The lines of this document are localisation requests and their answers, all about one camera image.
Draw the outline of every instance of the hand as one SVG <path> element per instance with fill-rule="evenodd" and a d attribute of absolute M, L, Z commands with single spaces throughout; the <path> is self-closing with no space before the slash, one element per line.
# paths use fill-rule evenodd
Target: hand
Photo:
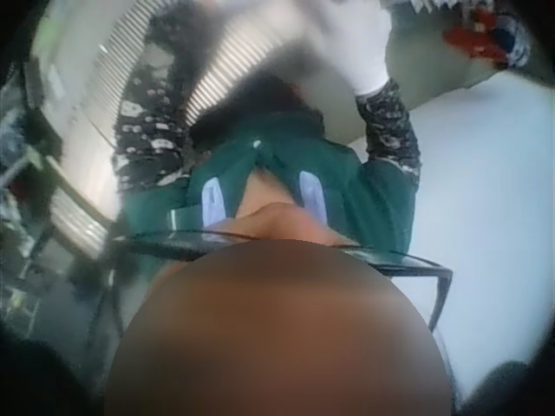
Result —
<path fill-rule="evenodd" d="M 379 0 L 297 0 L 317 54 L 354 89 L 372 94 L 389 80 L 391 18 Z"/>

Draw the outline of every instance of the eyeglasses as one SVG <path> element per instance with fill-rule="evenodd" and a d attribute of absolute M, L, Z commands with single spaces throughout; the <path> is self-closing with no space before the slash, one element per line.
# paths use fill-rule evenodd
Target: eyeglasses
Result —
<path fill-rule="evenodd" d="M 254 240 L 257 239 L 220 231 L 161 231 L 137 234 L 131 237 L 117 237 L 113 241 L 115 248 L 113 252 L 122 253 L 123 250 L 126 253 L 131 252 L 164 260 L 193 262 L 206 254 L 230 245 Z M 395 251 L 379 251 L 358 245 L 338 245 L 333 248 L 364 261 L 394 283 L 398 278 L 405 281 L 424 278 L 436 280 L 434 300 L 431 302 L 434 306 L 431 308 L 428 319 L 428 327 L 430 331 L 434 332 L 451 286 L 453 272 L 450 269 L 419 257 Z"/>

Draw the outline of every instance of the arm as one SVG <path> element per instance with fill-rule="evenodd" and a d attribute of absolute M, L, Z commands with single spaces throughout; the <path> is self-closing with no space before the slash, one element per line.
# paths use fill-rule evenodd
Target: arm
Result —
<path fill-rule="evenodd" d="M 121 192 L 168 185 L 190 169 L 184 160 L 193 160 L 193 146 L 182 108 L 199 75 L 208 36 L 212 28 L 195 3 L 172 6 L 151 19 L 114 125 L 113 165 Z"/>
<path fill-rule="evenodd" d="M 356 97 L 356 106 L 366 122 L 369 160 L 392 163 L 418 185 L 421 169 L 418 140 L 397 83 L 390 80 L 379 92 Z"/>
<path fill-rule="evenodd" d="M 311 14 L 316 12 L 319 18 L 309 23 L 309 37 L 319 55 L 352 87 L 358 111 L 366 121 L 366 172 L 377 174 L 382 169 L 369 165 L 386 161 L 417 185 L 421 165 L 418 144 L 399 88 L 389 79 L 386 66 L 391 31 L 388 11 L 378 0 L 315 0 L 312 7 L 315 10 Z"/>

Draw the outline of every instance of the glasses frame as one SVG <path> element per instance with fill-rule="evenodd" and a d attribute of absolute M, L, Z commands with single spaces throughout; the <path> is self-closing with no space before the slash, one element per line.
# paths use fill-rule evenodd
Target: glasses frame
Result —
<path fill-rule="evenodd" d="M 204 248 L 203 250 L 199 249 L 198 247 L 194 247 L 193 244 L 191 246 L 172 246 L 169 244 L 163 244 L 161 242 L 148 242 L 145 240 L 141 240 L 145 237 L 156 237 L 160 236 L 168 236 L 171 237 L 173 234 L 179 233 L 189 233 L 189 234 L 206 234 L 206 235 L 213 235 L 218 237 L 227 237 L 230 241 L 221 241 L 218 242 L 219 247 L 216 247 L 216 244 L 212 249 Z M 236 244 L 232 240 L 237 239 L 238 242 L 248 242 L 248 241 L 257 241 L 258 238 L 254 237 L 247 237 L 242 236 L 239 234 L 233 234 L 230 232 L 222 232 L 222 231 L 206 231 L 206 230 L 179 230 L 179 231 L 159 231 L 159 232 L 149 232 L 149 233 L 141 233 L 141 234 L 134 234 L 132 236 L 120 236 L 116 237 L 112 240 L 112 249 L 113 253 L 121 253 L 122 250 L 126 252 L 133 252 L 135 254 L 142 254 L 147 256 L 153 256 L 158 258 L 163 258 L 166 260 L 174 260 L 178 262 L 193 262 L 198 260 L 199 258 L 214 252 L 216 250 L 225 248 L 229 245 Z M 334 249 L 339 249 L 347 254 L 350 254 L 350 251 L 353 250 L 369 250 L 374 251 L 379 255 L 382 251 L 376 250 L 372 247 L 362 246 L 362 245 L 335 245 L 332 246 Z M 447 294 L 451 287 L 451 282 L 453 281 L 453 272 L 441 266 L 438 263 L 431 262 L 424 258 L 411 256 L 406 253 L 401 253 L 399 251 L 388 250 L 385 251 L 388 254 L 395 254 L 401 257 L 408 257 L 418 262 L 425 264 L 425 266 L 404 266 L 404 265 L 394 265 L 394 264 L 373 264 L 369 261 L 363 260 L 367 265 L 371 266 L 372 268 L 379 271 L 384 276 L 392 279 L 393 277 L 437 277 L 437 295 L 435 298 L 434 309 L 432 310 L 432 315 L 430 316 L 430 320 L 428 323 L 429 330 L 433 333 L 438 321 L 440 320 L 441 313 L 443 308 L 445 307 L 445 303 L 447 301 Z"/>

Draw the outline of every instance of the white wall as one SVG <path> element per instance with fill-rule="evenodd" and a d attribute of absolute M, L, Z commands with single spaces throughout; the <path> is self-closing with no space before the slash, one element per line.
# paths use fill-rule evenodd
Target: white wall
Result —
<path fill-rule="evenodd" d="M 553 111 L 553 90 L 505 72 L 411 113 L 424 167 L 410 252 L 454 270 L 439 330 L 465 397 L 530 361 L 551 323 Z"/>

